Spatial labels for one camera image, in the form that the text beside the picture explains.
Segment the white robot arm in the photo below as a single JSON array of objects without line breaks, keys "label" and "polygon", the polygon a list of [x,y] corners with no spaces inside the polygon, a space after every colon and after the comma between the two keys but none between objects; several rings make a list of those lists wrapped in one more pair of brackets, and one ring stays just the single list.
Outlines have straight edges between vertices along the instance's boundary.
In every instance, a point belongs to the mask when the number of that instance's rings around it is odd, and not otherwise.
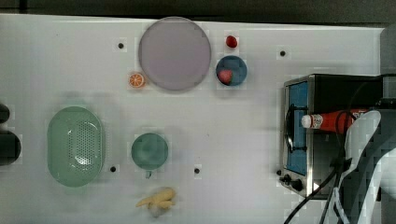
[{"label": "white robot arm", "polygon": [[349,168],[333,190],[336,224],[370,224],[383,174],[395,160],[395,111],[361,115],[346,132]]}]

